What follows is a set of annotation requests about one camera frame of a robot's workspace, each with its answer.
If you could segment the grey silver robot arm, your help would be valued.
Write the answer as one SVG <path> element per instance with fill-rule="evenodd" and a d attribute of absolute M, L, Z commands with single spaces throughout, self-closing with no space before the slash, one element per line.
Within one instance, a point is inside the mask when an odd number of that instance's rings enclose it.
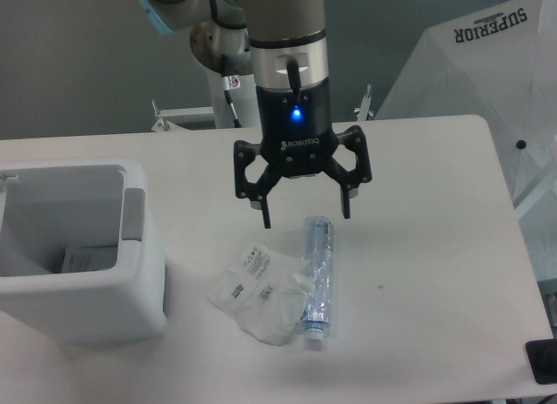
<path fill-rule="evenodd" d="M 321 172 L 339 184 L 341 208 L 372 180 L 366 135 L 334 132 L 324 0 L 139 0 L 155 27 L 172 33 L 211 22 L 243 33 L 250 55 L 262 140 L 234 144 L 235 192 L 271 225 L 267 196 L 282 178 Z"/>

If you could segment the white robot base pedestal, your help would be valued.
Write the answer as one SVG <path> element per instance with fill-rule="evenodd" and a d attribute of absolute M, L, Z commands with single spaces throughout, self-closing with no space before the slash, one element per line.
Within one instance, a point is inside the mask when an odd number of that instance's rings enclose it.
<path fill-rule="evenodd" d="M 216 127 L 259 128 L 247 30 L 202 22 L 191 30 L 190 47 L 208 80 Z"/>

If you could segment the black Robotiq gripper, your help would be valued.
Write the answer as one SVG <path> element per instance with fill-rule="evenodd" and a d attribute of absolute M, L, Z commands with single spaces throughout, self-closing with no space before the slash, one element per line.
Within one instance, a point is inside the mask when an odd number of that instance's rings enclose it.
<path fill-rule="evenodd" d="M 256 94 L 262 141 L 234 143 L 236 197 L 249 199 L 252 208 L 262 212 L 265 229 L 270 229 L 267 195 L 279 180 L 323 172 L 339 185 L 341 211 L 349 219 L 351 199 L 358 195 L 361 184 L 372 181 L 371 160 L 360 125 L 336 134 L 332 130 L 329 81 L 325 79 L 295 91 L 273 91 L 258 86 Z M 353 155 L 354 165 L 350 170 L 334 157 L 340 147 Z M 245 171 L 257 156 L 267 166 L 258 180 L 251 182 Z"/>

